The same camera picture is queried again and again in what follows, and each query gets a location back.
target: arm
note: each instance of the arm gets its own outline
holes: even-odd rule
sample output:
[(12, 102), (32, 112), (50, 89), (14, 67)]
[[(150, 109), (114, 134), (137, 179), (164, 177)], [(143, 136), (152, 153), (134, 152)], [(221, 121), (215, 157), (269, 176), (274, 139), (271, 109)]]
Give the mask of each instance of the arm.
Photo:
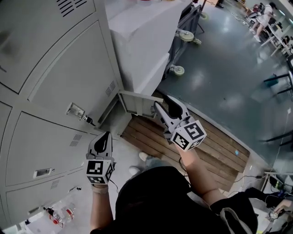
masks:
[[(95, 185), (98, 188), (106, 188), (108, 185)], [(113, 221), (112, 210), (110, 206), (109, 193), (92, 193), (92, 214), (91, 228), (102, 229)]]
[(280, 213), (280, 211), (283, 210), (283, 209), (292, 211), (293, 210), (293, 202), (284, 199), (283, 201), (281, 201), (279, 203), (279, 205), (277, 205), (277, 207), (275, 208), (274, 212)]
[(195, 192), (210, 206), (226, 197), (219, 191), (216, 181), (201, 163), (195, 150), (184, 152), (176, 145)]

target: wooden plank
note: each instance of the wooden plank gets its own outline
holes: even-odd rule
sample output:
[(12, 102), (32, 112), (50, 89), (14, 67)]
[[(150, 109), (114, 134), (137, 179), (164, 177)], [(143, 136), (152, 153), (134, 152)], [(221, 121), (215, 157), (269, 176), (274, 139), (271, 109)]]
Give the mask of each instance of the wooden plank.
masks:
[(219, 153), (225, 155), (227, 158), (231, 159), (232, 161), (239, 164), (240, 166), (242, 166), (242, 167), (246, 166), (246, 163), (242, 159), (238, 158), (236, 155), (232, 154), (230, 151), (226, 150), (224, 147), (222, 147), (218, 143), (214, 142), (213, 140), (209, 139), (208, 137), (206, 137), (203, 140), (203, 143), (212, 147), (213, 149), (215, 149)]
[(227, 165), (225, 165), (224, 163), (222, 163), (221, 161), (215, 159), (214, 157), (196, 149), (196, 152), (198, 154), (198, 156), (200, 157), (200, 159), (202, 159), (203, 161), (219, 168), (222, 171), (225, 171), (227, 174), (236, 177), (238, 175), (238, 172), (235, 169), (232, 169), (230, 167), (228, 167)]
[(165, 129), (163, 129), (162, 127), (158, 126), (157, 124), (155, 124), (154, 122), (146, 119), (146, 118), (142, 118), (142, 117), (135, 117), (135, 121), (139, 124), (141, 124), (142, 126), (150, 129), (151, 131), (153, 131), (154, 133), (158, 134), (161, 137), (164, 137), (164, 131)]
[[(231, 153), (235, 153), (235, 151), (237, 150), (235, 147), (233, 147), (232, 145), (230, 145), (228, 142), (224, 141), (223, 139), (221, 139), (220, 137), (218, 137), (216, 134), (214, 134), (213, 132), (211, 132), (208, 129), (205, 129), (207, 137), (211, 140), (213, 140), (214, 142), (218, 143), (219, 145), (223, 146), (225, 149), (229, 150)], [(238, 158), (242, 159), (244, 162), (248, 161), (248, 156), (244, 155), (242, 152), (238, 151)]]
[(129, 135), (135, 137), (139, 141), (143, 142), (144, 144), (152, 147), (156, 151), (164, 154), (164, 155), (168, 155), (170, 157), (177, 157), (177, 155), (178, 155), (177, 153), (175, 153), (175, 152), (169, 150), (168, 148), (162, 146), (161, 144), (159, 144), (156, 141), (150, 139), (146, 135), (136, 131), (134, 128), (131, 128), (130, 126), (126, 127), (125, 132), (128, 133)]
[[(158, 132), (158, 131), (157, 131), (158, 129), (155, 128), (154, 125), (152, 125), (151, 127), (150, 127), (150, 126), (147, 127), (148, 123), (146, 123), (145, 121), (143, 121), (143, 120), (141, 120), (141, 119), (138, 119), (138, 118), (135, 118), (134, 121), (131, 122), (131, 125), (130, 125), (130, 126), (132, 126), (133, 128), (136, 128), (137, 130), (143, 132), (145, 135), (151, 134), (151, 135), (154, 137), (154, 138), (153, 138), (154, 140), (158, 141), (160, 144), (162, 144), (162, 145), (164, 145), (165, 147), (167, 147), (166, 144), (168, 144), (168, 143), (167, 143), (166, 140), (163, 138), (163, 136), (162, 136), (162, 132)], [(157, 133), (156, 133), (156, 134), (152, 134), (151, 132), (147, 131), (146, 128), (149, 129), (149, 130), (151, 130), (153, 133), (154, 133), (154, 131), (157, 131), (158, 133), (161, 133), (161, 136), (158, 135)], [(246, 163), (245, 163), (244, 161), (242, 161), (241, 159), (237, 158), (235, 155), (230, 155), (231, 158), (235, 158), (234, 160), (237, 161), (237, 162), (239, 163), (239, 164), (238, 164), (238, 163), (236, 163), (235, 161), (233, 161), (233, 160), (231, 160), (230, 158), (228, 158), (228, 156), (225, 157), (223, 154), (221, 154), (221, 153), (218, 152), (217, 150), (212, 149), (209, 145), (204, 146), (203, 144), (204, 144), (204, 143), (201, 143), (201, 144), (198, 146), (198, 148), (201, 149), (202, 151), (204, 151), (204, 152), (206, 152), (206, 153), (208, 153), (208, 154), (214, 156), (214, 157), (217, 158), (218, 160), (224, 162), (225, 164), (227, 164), (227, 165), (230, 166), (231, 168), (234, 168), (234, 169), (236, 169), (236, 170), (239, 171), (239, 172), (243, 172), (244, 167), (245, 167), (245, 165), (246, 165)], [(176, 148), (175, 148), (174, 145), (168, 146), (168, 149), (170, 149), (170, 150), (172, 150), (172, 151), (174, 151), (174, 152), (175, 152), (175, 150), (176, 150)], [(230, 152), (228, 152), (228, 151), (227, 151), (226, 149), (224, 149), (224, 148), (219, 149), (219, 150), (224, 151), (224, 152), (227, 153), (228, 155), (231, 154)], [(173, 157), (172, 155), (169, 155), (168, 153), (165, 153), (165, 154), (166, 154), (167, 156), (171, 157), (171, 158), (174, 159), (174, 160), (178, 158), (178, 156), (176, 156), (176, 155), (174, 155), (174, 154), (172, 154), (172, 155), (174, 155), (174, 157)]]
[(151, 155), (153, 157), (157, 157), (159, 159), (162, 158), (162, 155), (163, 155), (162, 153), (156, 151), (152, 147), (149, 147), (148, 145), (144, 144), (143, 142), (135, 139), (134, 137), (132, 137), (128, 133), (123, 132), (122, 138), (125, 139), (126, 141), (128, 141), (130, 144), (136, 146), (137, 148), (139, 148), (143, 152), (147, 153), (148, 155)]
[(229, 143), (230, 145), (232, 145), (233, 147), (235, 147), (238, 151), (240, 151), (241, 153), (243, 153), (244, 155), (246, 155), (247, 157), (249, 157), (250, 152), (246, 148), (244, 148), (242, 145), (240, 145), (239, 143), (237, 143), (236, 141), (234, 141), (231, 137), (229, 137), (228, 135), (226, 135), (225, 133), (223, 133), (221, 130), (219, 130), (214, 125), (212, 125), (208, 121), (204, 120), (200, 116), (194, 114), (191, 111), (190, 111), (190, 114), (193, 116), (193, 118), (195, 120), (198, 119), (201, 122), (201, 124), (202, 124), (202, 126), (204, 128), (210, 130), (215, 135), (217, 135), (218, 137), (220, 137), (221, 139), (223, 139), (224, 141), (226, 141), (227, 143)]
[[(170, 163), (173, 167), (175, 167), (181, 174), (186, 175), (186, 172), (180, 167), (179, 163), (165, 155), (163, 155), (162, 160), (167, 161)], [(225, 191), (230, 191), (230, 188), (233, 184), (231, 181), (226, 181), (220, 176), (216, 175), (215, 173), (211, 173), (211, 176), (214, 178), (214, 180), (217, 182), (220, 189), (223, 189)]]
[[(143, 142), (137, 140), (136, 138), (134, 138), (133, 136), (129, 135), (126, 132), (124, 132), (122, 134), (122, 138), (125, 139), (126, 141), (128, 141), (130, 144), (138, 147), (139, 149), (141, 149), (145, 153), (147, 153), (151, 156), (154, 156), (154, 157), (161, 158), (164, 161), (169, 162), (172, 166), (174, 166), (177, 170), (179, 170), (179, 172), (181, 172), (183, 175), (185, 174), (184, 170), (182, 170), (182, 168), (180, 167), (180, 165), (177, 161), (175, 161), (175, 160), (163, 155), (162, 153), (154, 150), (153, 148), (151, 148), (148, 145), (144, 144)], [(212, 176), (217, 181), (220, 189), (223, 189), (225, 191), (230, 191), (230, 186), (222, 184), (221, 182), (218, 181), (218, 180), (221, 180), (221, 178), (219, 176), (217, 176), (214, 173), (212, 174)]]
[[(131, 120), (131, 122), (129, 123), (129, 126), (134, 128), (135, 130), (141, 132), (142, 134), (148, 136), (149, 138), (155, 140), (156, 142), (160, 143), (161, 145), (165, 146), (166, 148), (169, 148), (170, 150), (176, 152), (177, 154), (172, 154), (172, 155), (166, 154), (166, 155), (168, 157), (170, 157), (171, 159), (175, 160), (176, 162), (178, 162), (178, 160), (180, 159), (180, 155), (178, 154), (178, 151), (177, 151), (174, 144), (169, 145), (165, 138), (157, 135), (156, 133), (149, 130), (148, 128), (140, 125), (139, 123), (136, 122), (136, 119)], [(209, 162), (205, 162), (204, 159), (202, 159), (202, 162), (204, 163), (204, 165), (206, 166), (206, 168), (209, 171), (214, 172), (215, 174), (217, 174), (217, 175), (219, 175), (229, 181), (234, 181), (235, 177), (237, 176), (237, 174), (235, 174), (235, 173), (232, 173), (232, 175), (231, 175), (231, 174), (225, 172), (225, 170), (227, 170), (227, 167), (221, 169), (221, 167), (216, 167), (214, 165), (211, 165)]]
[(207, 144), (205, 144), (203, 142), (197, 148), (200, 149), (201, 151), (203, 151), (204, 153), (207, 153), (210, 156), (218, 159), (219, 161), (223, 162), (224, 164), (226, 164), (227, 166), (235, 169), (238, 172), (243, 172), (244, 171), (244, 167), (242, 167), (239, 164), (235, 163), (231, 159), (227, 158), (226, 156), (224, 156), (223, 154), (219, 153), (218, 151), (216, 151), (215, 149), (213, 149), (212, 147), (210, 147), (209, 145), (207, 145)]
[(130, 123), (128, 124), (128, 126), (134, 128), (138, 132), (148, 136), (149, 138), (153, 139), (154, 141), (160, 143), (162, 146), (164, 146), (164, 147), (168, 148), (169, 150), (172, 150), (173, 152), (178, 154), (178, 150), (176, 149), (174, 144), (169, 144), (168, 141), (164, 137), (156, 134), (155, 132), (148, 129), (147, 127), (142, 126), (136, 120), (137, 120), (137, 118), (132, 119), (130, 121)]
[(227, 172), (225, 172), (225, 171), (223, 171), (223, 170), (221, 170), (221, 169), (219, 169), (219, 168), (217, 168), (217, 167), (215, 167), (215, 166), (213, 166), (213, 165), (207, 163), (206, 161), (204, 161), (204, 160), (202, 160), (202, 159), (201, 159), (201, 162), (202, 162), (202, 164), (203, 164), (203, 165), (204, 165), (209, 171), (211, 171), (211, 172), (217, 174), (217, 175), (220, 176), (220, 177), (223, 177), (224, 179), (226, 179), (226, 180), (228, 180), (228, 181), (231, 181), (231, 182), (234, 182), (234, 181), (235, 181), (235, 179), (236, 179), (235, 176), (228, 174)]
[[(163, 94), (160, 93), (159, 91), (155, 91), (152, 96), (159, 97), (159, 98), (163, 98)], [(166, 110), (168, 110), (168, 105), (167, 105), (166, 102), (163, 102), (162, 105), (165, 107)], [(249, 157), (250, 152), (246, 148), (244, 148), (242, 145), (240, 145), (239, 143), (237, 143), (235, 140), (233, 140), (227, 134), (223, 133), (221, 130), (219, 130), (217, 127), (215, 127), (214, 125), (212, 125), (211, 123), (209, 123), (205, 119), (203, 119), (200, 116), (198, 116), (197, 114), (193, 113), (191, 110), (189, 110), (189, 113), (190, 113), (191, 116), (193, 116), (193, 118), (195, 120), (198, 119), (201, 122), (202, 126), (205, 129), (210, 130), (215, 135), (217, 135), (218, 137), (220, 137), (221, 139), (223, 139), (224, 141), (226, 141), (227, 143), (229, 143), (230, 145), (232, 145), (233, 147), (235, 147), (238, 151), (240, 151), (241, 153), (243, 153), (244, 155), (246, 155), (247, 157)]]

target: sneaker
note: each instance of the sneaker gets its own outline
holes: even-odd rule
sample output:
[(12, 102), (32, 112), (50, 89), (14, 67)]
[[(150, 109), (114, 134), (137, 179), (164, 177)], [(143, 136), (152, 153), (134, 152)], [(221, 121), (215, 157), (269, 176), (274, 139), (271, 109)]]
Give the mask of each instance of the sneaker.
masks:
[(249, 31), (251, 31), (253, 34), (256, 34), (255, 30), (250, 28)]
[(140, 152), (139, 153), (139, 157), (140, 157), (140, 159), (142, 160), (142, 161), (146, 161), (146, 159), (147, 159), (147, 157), (148, 157), (149, 155), (148, 154), (146, 154), (145, 152)]
[(141, 170), (140, 170), (138, 167), (136, 167), (136, 166), (130, 166), (128, 170), (129, 170), (130, 174), (132, 174), (133, 176), (136, 175), (138, 172), (141, 171)]
[(261, 43), (259, 36), (255, 35), (254, 38), (257, 40), (257, 42)]

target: gray floor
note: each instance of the gray floor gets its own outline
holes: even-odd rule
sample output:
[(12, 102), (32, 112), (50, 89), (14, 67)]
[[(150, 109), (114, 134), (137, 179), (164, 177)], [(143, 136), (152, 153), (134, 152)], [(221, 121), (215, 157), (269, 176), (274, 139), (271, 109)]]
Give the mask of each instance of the gray floor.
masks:
[[(281, 54), (270, 57), (271, 45), (260, 47), (248, 26), (236, 20), (228, 8), (206, 4), (209, 20), (200, 19), (205, 33), (198, 28), (196, 35), (202, 45), (189, 44), (176, 63), (184, 67), (185, 74), (170, 74), (159, 90), (206, 114), (272, 165), (280, 141), (267, 144), (261, 140), (283, 134), (287, 110), (293, 111), (293, 103), (288, 93), (275, 96), (288, 85), (286, 79), (271, 88), (263, 80), (273, 73), (284, 74), (286, 62)], [(293, 130), (291, 116), (286, 131)], [(275, 167), (293, 171), (291, 158), (290, 146), (281, 147)]]

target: desk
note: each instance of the desk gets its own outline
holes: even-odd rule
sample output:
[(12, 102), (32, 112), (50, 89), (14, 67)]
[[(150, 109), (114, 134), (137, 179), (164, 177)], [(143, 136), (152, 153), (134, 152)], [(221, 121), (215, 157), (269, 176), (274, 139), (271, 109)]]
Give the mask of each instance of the desk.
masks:
[[(271, 43), (274, 45), (274, 47), (276, 48), (275, 51), (271, 54), (271, 56), (273, 56), (273, 55), (274, 55), (274, 54), (275, 54), (275, 53), (281, 48), (281, 45), (282, 45), (282, 46), (285, 48), (286, 52), (287, 52), (289, 55), (291, 55), (291, 52), (288, 50), (287, 46), (286, 46), (286, 45), (284, 44), (284, 42), (282, 41), (282, 37), (281, 37), (280, 35), (278, 35), (278, 33), (276, 33), (276, 31), (273, 30), (273, 28), (272, 28), (271, 25), (268, 25), (268, 27), (269, 27), (269, 29), (271, 30), (271, 32), (272, 32), (273, 35), (272, 35), (269, 39), (267, 39), (267, 41), (266, 41), (265, 43), (263, 43), (261, 46), (265, 46), (265, 45), (267, 45), (269, 42), (271, 42)], [(276, 45), (272, 42), (272, 40), (274, 40), (275, 38), (279, 41), (280, 45), (276, 46)]]

